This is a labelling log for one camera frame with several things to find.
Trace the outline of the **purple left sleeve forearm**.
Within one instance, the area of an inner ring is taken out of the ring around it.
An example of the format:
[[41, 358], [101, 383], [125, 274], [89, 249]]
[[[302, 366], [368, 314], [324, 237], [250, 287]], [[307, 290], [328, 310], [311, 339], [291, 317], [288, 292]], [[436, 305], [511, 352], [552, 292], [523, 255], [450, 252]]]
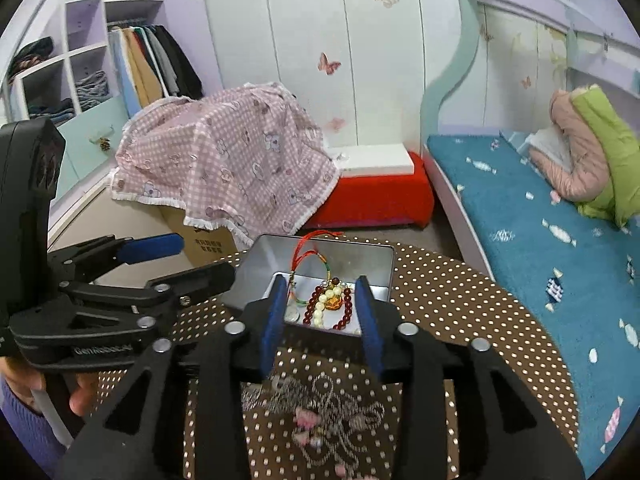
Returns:
[[28, 408], [1, 378], [1, 453], [17, 459], [25, 479], [52, 479], [66, 453], [46, 419]]

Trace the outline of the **left hand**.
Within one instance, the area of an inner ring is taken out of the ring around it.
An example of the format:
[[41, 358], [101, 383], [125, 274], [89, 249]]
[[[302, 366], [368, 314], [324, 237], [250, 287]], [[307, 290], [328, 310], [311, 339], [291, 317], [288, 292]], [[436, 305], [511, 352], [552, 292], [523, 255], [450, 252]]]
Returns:
[[56, 387], [64, 387], [70, 410], [80, 417], [93, 409], [98, 398], [99, 375], [96, 373], [79, 373], [74, 378], [63, 374], [47, 375], [31, 367], [23, 358], [2, 356], [1, 375], [14, 396], [35, 412], [40, 412], [35, 392], [51, 393]]

